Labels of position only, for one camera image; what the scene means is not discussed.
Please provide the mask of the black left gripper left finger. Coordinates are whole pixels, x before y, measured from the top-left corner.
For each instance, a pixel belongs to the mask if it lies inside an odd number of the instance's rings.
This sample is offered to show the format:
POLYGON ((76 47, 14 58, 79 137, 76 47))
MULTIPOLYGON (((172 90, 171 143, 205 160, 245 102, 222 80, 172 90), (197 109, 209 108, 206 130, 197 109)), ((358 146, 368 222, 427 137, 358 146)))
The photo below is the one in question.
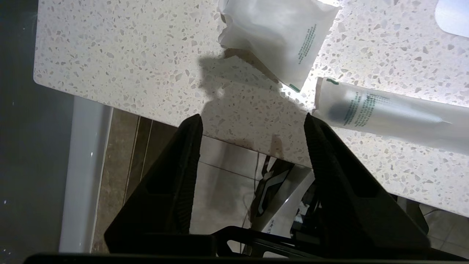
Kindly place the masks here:
POLYGON ((185 119, 104 233, 113 254, 214 254, 212 235, 190 234, 203 133, 185 119))

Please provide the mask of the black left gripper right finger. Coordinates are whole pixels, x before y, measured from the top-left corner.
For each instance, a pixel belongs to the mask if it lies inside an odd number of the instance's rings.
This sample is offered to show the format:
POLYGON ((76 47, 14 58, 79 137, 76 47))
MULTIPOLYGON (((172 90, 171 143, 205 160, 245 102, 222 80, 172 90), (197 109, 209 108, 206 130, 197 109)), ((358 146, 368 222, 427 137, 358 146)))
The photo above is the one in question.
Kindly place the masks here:
POLYGON ((426 258, 429 239, 333 129, 307 114, 307 149, 333 258, 426 258))

